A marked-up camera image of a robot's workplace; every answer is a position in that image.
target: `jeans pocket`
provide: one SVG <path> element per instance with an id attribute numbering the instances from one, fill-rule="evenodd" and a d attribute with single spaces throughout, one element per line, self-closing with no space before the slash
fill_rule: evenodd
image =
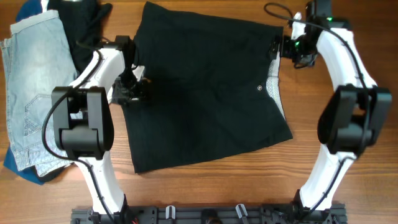
<path id="1" fill-rule="evenodd" d="M 42 130 L 44 119 L 51 108 L 51 95 L 38 94 L 25 106 L 24 136 Z M 47 129 L 52 127 L 50 118 Z"/>

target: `black fabric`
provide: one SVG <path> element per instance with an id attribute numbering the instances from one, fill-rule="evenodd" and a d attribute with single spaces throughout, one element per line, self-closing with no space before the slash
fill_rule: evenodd
<path id="1" fill-rule="evenodd" d="M 122 106 L 135 172 L 251 152 L 292 138 L 266 92 L 281 27 L 147 2 L 134 38 L 153 87 Z"/>
<path id="2" fill-rule="evenodd" d="M 101 40 L 101 21 L 112 10 L 112 4 L 99 5 L 96 0 L 50 0 L 47 9 L 58 11 L 73 63 L 79 73 L 83 73 L 93 58 L 93 51 L 77 46 L 76 41 L 94 47 Z"/>

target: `light blue denim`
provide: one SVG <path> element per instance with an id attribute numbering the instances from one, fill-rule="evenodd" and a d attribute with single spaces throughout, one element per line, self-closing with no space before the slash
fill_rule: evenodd
<path id="1" fill-rule="evenodd" d="M 70 161 L 51 156 L 42 144 L 41 130 L 51 108 L 51 92 L 77 77 L 67 38 L 57 11 L 47 11 L 11 25 L 11 38 L 0 42 L 6 77 L 7 131 L 18 170 L 35 166 L 44 176 Z M 66 156 L 54 141 L 53 121 L 47 144 Z"/>

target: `wooden table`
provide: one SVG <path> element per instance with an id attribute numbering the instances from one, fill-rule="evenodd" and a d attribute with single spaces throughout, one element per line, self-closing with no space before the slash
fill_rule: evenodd
<path id="1" fill-rule="evenodd" d="M 0 39 L 24 0 L 0 2 Z M 110 0 L 113 11 L 104 23 L 104 36 L 134 34 L 145 1 Z M 305 10 L 307 0 L 281 0 L 292 11 Z M 244 19 L 284 26 L 268 16 L 266 1 L 160 0 L 168 9 Z M 379 86 L 398 96 L 397 1 L 335 0 L 333 12 L 348 18 L 368 72 Z M 0 68 L 0 161 L 8 147 L 4 69 Z M 130 205 L 202 206 L 288 203 L 307 180 L 317 159 L 318 118 L 333 93 L 322 58 L 316 67 L 295 70 L 291 61 L 280 66 L 280 94 L 294 139 L 267 149 L 212 162 L 135 174 L 121 108 L 111 105 L 115 141 L 111 157 L 121 188 Z M 398 105 L 394 100 L 377 144 L 352 166 L 334 200 L 345 203 L 349 223 L 397 223 L 398 220 Z M 69 167 L 55 180 L 38 186 L 0 167 L 0 223 L 69 223 L 72 208 L 92 204 L 80 171 Z"/>

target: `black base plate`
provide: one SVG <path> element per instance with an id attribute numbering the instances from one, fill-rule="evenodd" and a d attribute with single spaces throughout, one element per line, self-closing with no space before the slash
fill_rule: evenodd
<path id="1" fill-rule="evenodd" d="M 288 222 L 286 211 L 289 204 L 267 204 L 258 207 L 246 207 L 249 224 L 300 224 L 302 222 Z M 238 218 L 235 207 L 198 207 L 176 208 L 174 222 L 165 219 L 165 208 L 130 207 L 139 220 L 139 224 L 201 224 L 201 211 L 206 208 L 215 209 L 223 224 L 243 224 Z M 73 209 L 71 224 L 92 224 L 91 210 Z M 323 223 L 317 224 L 347 224 L 345 205 L 336 204 L 330 208 L 330 214 Z"/>

